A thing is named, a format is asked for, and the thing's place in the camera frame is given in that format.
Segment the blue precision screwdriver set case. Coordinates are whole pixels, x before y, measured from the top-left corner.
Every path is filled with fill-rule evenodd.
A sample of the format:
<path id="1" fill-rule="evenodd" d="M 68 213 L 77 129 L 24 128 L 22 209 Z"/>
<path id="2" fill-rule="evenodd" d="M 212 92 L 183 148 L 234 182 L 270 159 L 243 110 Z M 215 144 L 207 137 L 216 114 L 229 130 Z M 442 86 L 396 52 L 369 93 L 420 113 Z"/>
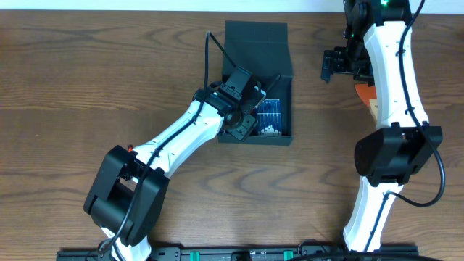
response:
<path id="1" fill-rule="evenodd" d="M 257 135 L 280 137 L 282 134 L 282 113 L 279 99 L 265 99 L 256 109 Z"/>

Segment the small claw hammer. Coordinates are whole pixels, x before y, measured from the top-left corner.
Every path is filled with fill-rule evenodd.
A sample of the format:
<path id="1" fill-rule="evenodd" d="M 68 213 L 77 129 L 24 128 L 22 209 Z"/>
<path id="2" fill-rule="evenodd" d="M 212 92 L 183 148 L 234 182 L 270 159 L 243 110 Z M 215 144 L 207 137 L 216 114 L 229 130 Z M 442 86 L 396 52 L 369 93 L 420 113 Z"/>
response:
<path id="1" fill-rule="evenodd" d="M 279 80 L 281 79 L 281 75 L 277 75 L 274 77 L 274 79 L 267 85 L 267 88 L 265 89 L 265 93 L 268 95 L 271 93 L 271 91 L 274 89 L 274 87 L 277 85 Z"/>

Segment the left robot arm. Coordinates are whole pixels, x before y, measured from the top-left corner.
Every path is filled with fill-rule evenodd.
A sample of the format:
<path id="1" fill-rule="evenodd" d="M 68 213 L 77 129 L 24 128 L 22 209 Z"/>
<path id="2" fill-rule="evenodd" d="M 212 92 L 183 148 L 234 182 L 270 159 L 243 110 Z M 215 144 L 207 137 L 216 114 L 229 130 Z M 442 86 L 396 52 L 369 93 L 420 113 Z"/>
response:
<path id="1" fill-rule="evenodd" d="M 171 126 L 132 149 L 104 157 L 83 205 L 107 238 L 99 257 L 147 260 L 149 232 L 160 216 L 173 173 L 204 143 L 227 133 L 242 141 L 257 124 L 252 110 L 265 99 L 257 77 L 236 67 L 227 81 L 208 83 Z"/>

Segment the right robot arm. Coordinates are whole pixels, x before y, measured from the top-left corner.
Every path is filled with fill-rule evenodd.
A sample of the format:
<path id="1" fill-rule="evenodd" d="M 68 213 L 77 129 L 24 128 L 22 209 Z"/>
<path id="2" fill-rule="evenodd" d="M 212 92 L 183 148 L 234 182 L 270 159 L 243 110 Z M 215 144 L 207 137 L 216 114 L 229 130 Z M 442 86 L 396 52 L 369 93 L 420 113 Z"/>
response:
<path id="1" fill-rule="evenodd" d="M 430 157 L 440 176 L 437 195 L 424 207 L 436 204 L 445 189 L 445 168 L 438 147 L 442 129 L 432 126 L 418 92 L 411 49 L 412 26 L 418 17 L 406 0 L 344 0 L 347 44 L 326 50 L 321 78 L 351 75 L 375 89 L 376 130 L 355 146 L 355 167 L 360 176 L 352 215 L 342 231 L 349 252 L 377 252 L 381 233 L 395 199 L 420 207 L 401 195 L 410 177 Z"/>

